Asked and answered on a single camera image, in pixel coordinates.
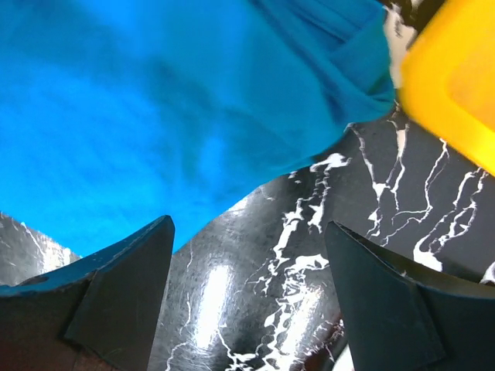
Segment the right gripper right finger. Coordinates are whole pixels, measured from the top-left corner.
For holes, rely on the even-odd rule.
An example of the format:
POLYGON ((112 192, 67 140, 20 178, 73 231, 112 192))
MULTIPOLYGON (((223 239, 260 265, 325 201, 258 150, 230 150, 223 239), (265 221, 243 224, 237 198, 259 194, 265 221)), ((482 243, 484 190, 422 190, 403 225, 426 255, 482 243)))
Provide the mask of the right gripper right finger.
POLYGON ((356 370, 492 370, 494 288, 409 260, 331 222, 325 232, 356 370))

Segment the blue t-shirt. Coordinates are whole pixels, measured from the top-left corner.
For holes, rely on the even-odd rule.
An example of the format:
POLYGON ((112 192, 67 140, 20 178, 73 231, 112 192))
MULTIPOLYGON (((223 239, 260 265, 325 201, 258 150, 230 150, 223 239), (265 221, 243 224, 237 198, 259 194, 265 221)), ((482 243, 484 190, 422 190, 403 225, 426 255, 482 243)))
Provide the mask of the blue t-shirt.
POLYGON ((1 210, 86 256, 180 248, 394 104, 377 1, 3 1, 1 210))

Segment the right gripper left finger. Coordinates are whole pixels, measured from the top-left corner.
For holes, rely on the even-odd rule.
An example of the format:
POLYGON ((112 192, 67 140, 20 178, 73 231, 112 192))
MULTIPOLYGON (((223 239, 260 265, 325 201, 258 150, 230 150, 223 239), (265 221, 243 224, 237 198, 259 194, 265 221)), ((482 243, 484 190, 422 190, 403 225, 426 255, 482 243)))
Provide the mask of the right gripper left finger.
POLYGON ((145 370, 172 257, 168 216, 1 288, 3 370, 145 370))

